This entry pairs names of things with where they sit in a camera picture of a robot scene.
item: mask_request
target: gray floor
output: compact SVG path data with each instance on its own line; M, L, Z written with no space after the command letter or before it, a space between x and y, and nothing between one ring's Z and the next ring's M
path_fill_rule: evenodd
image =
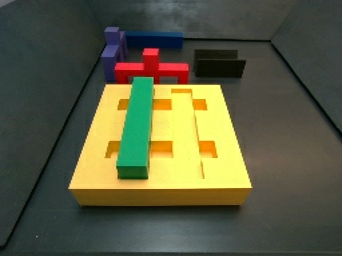
M270 43L186 41L162 60L191 63L195 48L247 59L242 79L191 74L191 83L222 84L254 185L246 204L78 206L67 187L104 86L98 65L3 253L342 253L340 134Z

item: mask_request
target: gray wall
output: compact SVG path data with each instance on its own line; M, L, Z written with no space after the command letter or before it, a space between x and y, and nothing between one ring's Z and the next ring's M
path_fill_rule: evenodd
M294 72L342 131L342 1L301 1L273 38Z
M107 26L189 38L271 40L298 0L87 0Z
M0 9L0 246L103 46L83 0L18 0Z

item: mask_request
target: purple block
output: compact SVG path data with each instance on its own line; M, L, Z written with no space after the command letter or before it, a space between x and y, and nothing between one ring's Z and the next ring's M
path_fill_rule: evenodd
M126 32L120 31L120 48L123 52L123 57L127 58L128 56L128 49L127 49L127 39L126 39Z
M102 64L107 82L115 82L114 67L119 61L119 46L107 45L102 53Z
M120 44L120 29L119 27L107 27L104 30L107 44Z

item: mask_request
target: rectangular hole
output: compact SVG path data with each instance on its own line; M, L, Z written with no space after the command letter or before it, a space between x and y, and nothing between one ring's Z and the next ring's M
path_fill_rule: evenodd
M193 90L189 88L177 88L177 89L171 89L171 93L191 93L193 94Z
M199 141L199 152L202 158L218 158L215 142Z
M104 158L111 158L114 154L118 155L119 149L120 149L120 141L110 141Z
M118 110L127 110L128 99L120 99L118 104ZM154 110L171 110L171 99L154 99Z
M173 158L173 141L151 141L150 142L151 158Z
M193 105L195 110L209 110L206 99L193 99Z
M178 84L178 77L161 76L161 84Z
M128 99L120 99L118 104L118 110L127 110L128 103L130 103Z

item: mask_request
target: wooden block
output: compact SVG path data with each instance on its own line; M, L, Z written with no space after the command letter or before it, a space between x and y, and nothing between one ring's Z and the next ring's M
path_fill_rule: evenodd
M154 79L135 77L116 161L120 179L148 178Z
M107 85L70 184L80 205L241 205L251 183L219 85L158 85L148 179L118 178L131 85Z

